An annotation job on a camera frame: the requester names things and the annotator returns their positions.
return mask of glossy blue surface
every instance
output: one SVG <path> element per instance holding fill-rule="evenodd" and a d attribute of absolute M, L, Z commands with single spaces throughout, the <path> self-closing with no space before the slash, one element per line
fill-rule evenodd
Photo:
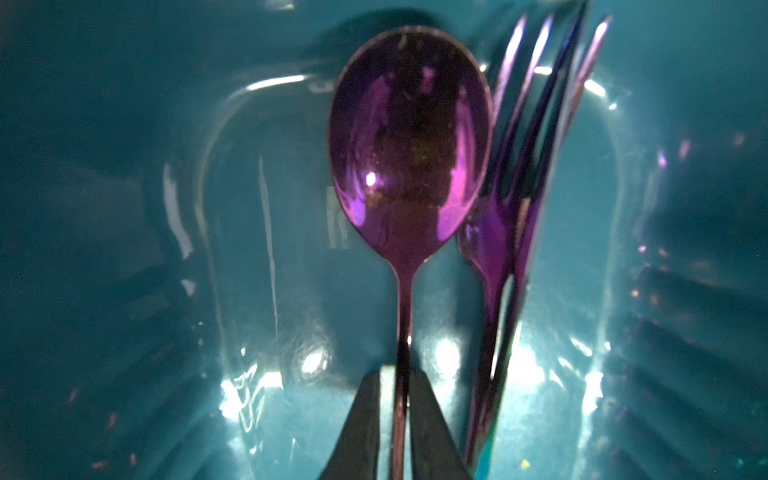
<path fill-rule="evenodd" d="M 404 23 L 483 61 L 521 11 L 396 6 L 0 6 L 0 478 L 319 474 L 395 352 L 394 277 L 334 201 L 333 81 Z M 614 24 L 551 185 L 490 478 L 765 478 L 768 5 L 591 12 Z M 414 302 L 460 442 L 481 293 L 454 242 Z"/>

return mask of purple spoon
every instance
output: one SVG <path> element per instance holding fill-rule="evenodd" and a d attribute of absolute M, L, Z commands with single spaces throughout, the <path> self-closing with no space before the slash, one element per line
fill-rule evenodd
<path fill-rule="evenodd" d="M 434 28 L 363 45 L 342 70 L 328 127 L 336 194 L 362 238 L 395 271 L 397 365 L 391 478 L 400 480 L 416 271 L 453 235 L 482 185 L 491 93 L 472 54 Z"/>

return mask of purple fork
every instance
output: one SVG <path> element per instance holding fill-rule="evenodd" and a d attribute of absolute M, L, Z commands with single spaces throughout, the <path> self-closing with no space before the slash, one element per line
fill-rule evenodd
<path fill-rule="evenodd" d="M 525 297 L 531 248 L 534 243 L 541 207 L 546 198 L 545 194 L 551 178 L 552 166 L 557 157 L 561 140 L 573 121 L 576 107 L 584 90 L 584 83 L 594 67 L 605 32 L 611 23 L 611 19 L 606 18 L 595 30 L 584 61 L 573 82 L 571 96 L 568 97 L 571 66 L 577 51 L 585 11 L 586 2 L 580 7 L 573 25 L 560 47 L 525 132 L 520 153 L 512 170 L 509 193 L 503 194 L 502 183 L 505 172 L 511 163 L 515 138 L 518 135 L 518 130 L 521 130 L 520 122 L 523 107 L 531 90 L 531 83 L 536 73 L 535 69 L 547 44 L 554 17 L 549 15 L 545 19 L 498 149 L 491 191 L 487 197 L 477 200 L 475 209 L 458 230 L 459 249 L 482 278 L 484 297 L 484 325 L 480 360 L 472 389 L 466 430 L 465 460 L 470 472 L 478 467 L 481 453 L 490 448 L 486 442 L 492 434 L 498 416 L 498 407 L 501 403 L 511 354 L 511 341 Z M 498 119 L 512 65 L 520 48 L 526 19 L 526 16 L 523 15 L 515 26 L 498 73 L 493 93 L 494 122 Z M 544 126 L 548 111 L 551 113 L 548 124 Z M 546 130 L 545 138 L 538 161 L 535 161 L 537 140 L 542 130 Z M 502 290 L 510 276 L 513 279 L 511 299 L 505 315 L 505 322 L 502 324 L 503 328 L 499 332 Z M 498 353 L 494 355 L 497 335 L 500 335 L 501 339 Z"/>

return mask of metallic spoon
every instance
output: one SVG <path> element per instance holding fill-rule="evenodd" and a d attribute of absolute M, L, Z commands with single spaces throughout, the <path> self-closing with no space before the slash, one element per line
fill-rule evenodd
<path fill-rule="evenodd" d="M 333 95 L 328 148 L 336 194 L 397 277 L 391 478 L 403 473 L 413 279 L 478 195 L 491 114 L 478 62 L 434 28 L 398 28 L 367 42 L 342 70 Z"/>
<path fill-rule="evenodd" d="M 551 176 L 551 167 L 561 139 L 571 125 L 573 113 L 581 100 L 584 82 L 594 67 L 604 34 L 611 22 L 610 18 L 606 18 L 595 31 L 584 61 L 576 74 L 570 101 L 566 101 L 565 92 L 570 81 L 568 72 L 574 60 L 585 8 L 586 3 L 580 8 L 560 47 L 527 131 L 518 132 L 521 130 L 523 107 L 530 94 L 535 69 L 547 44 L 553 17 L 547 17 L 542 25 L 499 148 L 496 169 L 492 173 L 491 193 L 487 198 L 478 201 L 478 206 L 458 231 L 458 244 L 462 254 L 482 278 L 485 302 L 481 353 L 470 398 L 465 443 L 465 460 L 470 472 L 478 467 L 481 454 L 489 448 L 490 445 L 485 443 L 492 435 L 498 416 L 511 340 L 525 298 L 531 248 Z M 515 27 L 502 61 L 494 91 L 494 116 L 498 116 L 505 95 L 511 64 L 518 54 L 525 21 L 526 17 L 523 16 Z M 559 92 L 555 92 L 558 83 Z M 545 124 L 548 109 L 552 109 L 552 114 L 549 123 Z M 537 160 L 534 159 L 535 145 L 542 131 L 545 133 L 545 139 Z M 523 144 L 512 169 L 510 191 L 502 194 L 502 182 L 511 165 L 512 146 L 518 133 L 524 135 Z M 502 290 L 510 276 L 513 279 L 511 300 L 505 324 L 502 325 L 501 338 L 497 338 Z M 478 477 L 482 477 L 482 472 L 478 472 Z"/>

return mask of metallic fork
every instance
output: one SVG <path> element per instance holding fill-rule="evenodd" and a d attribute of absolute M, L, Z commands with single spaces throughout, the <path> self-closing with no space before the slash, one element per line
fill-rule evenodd
<path fill-rule="evenodd" d="M 523 137 L 523 144 L 512 170 L 509 192 L 503 194 L 502 183 L 512 163 L 512 147 L 518 131 L 522 130 L 520 123 L 523 107 L 530 94 L 535 69 L 547 44 L 554 17 L 549 15 L 545 19 L 498 149 L 490 194 L 478 200 L 475 211 L 458 231 L 458 244 L 462 254 L 482 278 L 485 304 L 480 360 L 472 389 L 465 444 L 465 461 L 470 472 L 478 468 L 478 460 L 481 456 L 488 457 L 487 452 L 491 447 L 486 445 L 486 442 L 492 434 L 498 416 L 510 358 L 511 341 L 525 297 L 531 248 L 541 207 L 546 198 L 552 166 L 562 138 L 570 127 L 578 102 L 581 100 L 584 82 L 594 67 L 605 33 L 611 23 L 611 19 L 606 18 L 595 30 L 584 61 L 576 74 L 573 88 L 569 89 L 572 65 L 586 8 L 587 2 L 580 5 L 575 20 L 560 46 L 552 71 Z M 494 120 L 498 119 L 512 65 L 520 49 L 525 22 L 526 17 L 523 15 L 515 26 L 498 73 L 493 95 Z M 545 131 L 545 138 L 536 161 L 536 147 L 541 131 Z M 502 290 L 510 276 L 513 280 L 511 299 L 503 328 L 499 332 Z M 498 353 L 494 355 L 497 340 L 499 341 Z M 484 476 L 482 467 L 487 468 L 487 463 L 486 460 L 483 461 L 484 465 L 478 470 L 478 478 Z"/>

